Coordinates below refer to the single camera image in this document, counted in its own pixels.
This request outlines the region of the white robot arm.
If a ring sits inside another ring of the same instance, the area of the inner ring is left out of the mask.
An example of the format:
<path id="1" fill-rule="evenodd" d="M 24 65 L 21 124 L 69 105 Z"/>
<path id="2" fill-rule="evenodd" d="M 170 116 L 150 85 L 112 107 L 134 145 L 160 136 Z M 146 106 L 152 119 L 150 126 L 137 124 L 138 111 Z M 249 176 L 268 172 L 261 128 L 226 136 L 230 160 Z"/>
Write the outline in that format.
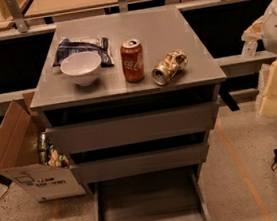
<path id="1" fill-rule="evenodd" d="M 259 40 L 265 50 L 277 55 L 277 0 L 272 0 L 263 16 L 245 30 L 241 39 L 243 57 L 255 56 Z M 277 58 L 270 66 L 261 68 L 259 79 L 257 112 L 267 118 L 277 117 Z"/>

